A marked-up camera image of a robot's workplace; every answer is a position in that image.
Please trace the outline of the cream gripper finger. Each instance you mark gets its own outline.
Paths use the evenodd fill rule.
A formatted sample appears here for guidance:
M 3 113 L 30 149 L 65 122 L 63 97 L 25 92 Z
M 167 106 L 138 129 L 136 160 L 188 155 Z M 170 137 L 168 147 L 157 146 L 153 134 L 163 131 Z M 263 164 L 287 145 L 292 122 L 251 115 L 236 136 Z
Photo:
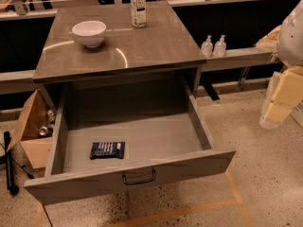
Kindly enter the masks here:
M 288 117 L 291 111 L 292 110 L 287 107 L 270 103 L 264 117 L 270 122 L 282 123 Z
M 273 95 L 277 105 L 287 108 L 297 106 L 303 100 L 303 67 L 296 66 L 282 73 Z

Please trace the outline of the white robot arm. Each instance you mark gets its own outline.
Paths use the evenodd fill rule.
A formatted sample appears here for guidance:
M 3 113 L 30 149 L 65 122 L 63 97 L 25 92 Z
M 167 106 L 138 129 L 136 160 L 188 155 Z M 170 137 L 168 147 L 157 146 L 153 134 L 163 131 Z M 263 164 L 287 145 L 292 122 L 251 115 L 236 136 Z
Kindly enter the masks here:
M 280 75 L 263 116 L 273 124 L 281 124 L 303 100 L 303 0 L 281 25 L 277 55 L 289 67 Z

